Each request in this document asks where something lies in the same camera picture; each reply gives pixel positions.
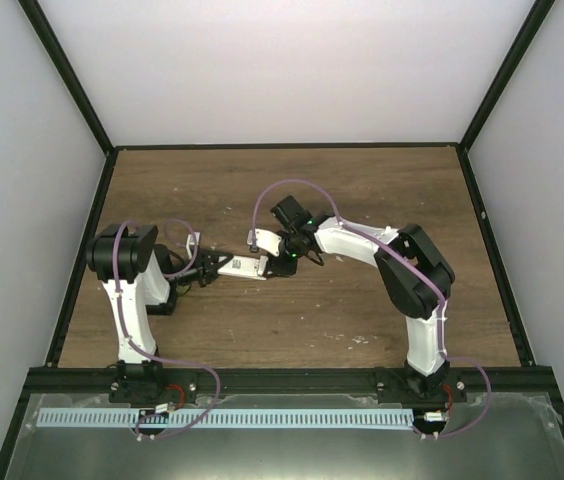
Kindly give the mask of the white remote control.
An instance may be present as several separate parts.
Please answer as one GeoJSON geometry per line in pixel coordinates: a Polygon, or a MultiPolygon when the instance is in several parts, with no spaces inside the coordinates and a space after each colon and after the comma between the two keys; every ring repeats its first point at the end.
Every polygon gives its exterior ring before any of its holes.
{"type": "Polygon", "coordinates": [[[259,257],[234,256],[232,261],[220,269],[220,275],[255,279],[254,264],[259,257]]]}

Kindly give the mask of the white battery cover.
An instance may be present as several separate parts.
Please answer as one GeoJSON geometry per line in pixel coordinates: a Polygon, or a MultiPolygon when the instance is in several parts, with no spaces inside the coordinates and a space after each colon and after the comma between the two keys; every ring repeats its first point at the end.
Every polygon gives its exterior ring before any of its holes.
{"type": "Polygon", "coordinates": [[[254,264],[254,274],[257,280],[266,280],[270,275],[269,270],[269,257],[266,255],[260,256],[254,264]]]}

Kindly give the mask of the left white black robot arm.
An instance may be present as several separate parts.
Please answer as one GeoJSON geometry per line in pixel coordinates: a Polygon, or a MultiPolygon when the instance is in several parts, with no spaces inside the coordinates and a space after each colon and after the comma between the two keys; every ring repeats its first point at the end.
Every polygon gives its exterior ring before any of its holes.
{"type": "Polygon", "coordinates": [[[132,393],[143,403],[158,402],[166,392],[165,366],[200,369],[219,382],[212,367],[163,357],[149,325],[151,315],[170,315],[178,288],[212,279],[226,262],[203,255],[191,226],[185,247],[189,259],[181,267],[172,263],[170,249],[157,242],[158,227],[131,220],[112,224],[87,245],[86,261],[102,283],[111,304],[117,332],[117,381],[131,382],[132,393]]]}

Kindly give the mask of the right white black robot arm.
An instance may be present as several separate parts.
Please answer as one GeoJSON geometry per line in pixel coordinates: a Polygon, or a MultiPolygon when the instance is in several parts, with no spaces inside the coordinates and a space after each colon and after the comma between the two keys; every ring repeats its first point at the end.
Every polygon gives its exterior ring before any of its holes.
{"type": "Polygon", "coordinates": [[[337,211],[312,215],[291,195],[271,214],[281,229],[252,226],[252,251],[267,252],[269,276],[295,274],[300,258],[322,265],[324,254],[348,257],[375,267],[394,307],[405,316],[408,350],[404,366],[409,396],[434,399],[449,371],[444,323],[455,273],[417,224],[401,229],[349,222],[337,211]]]}

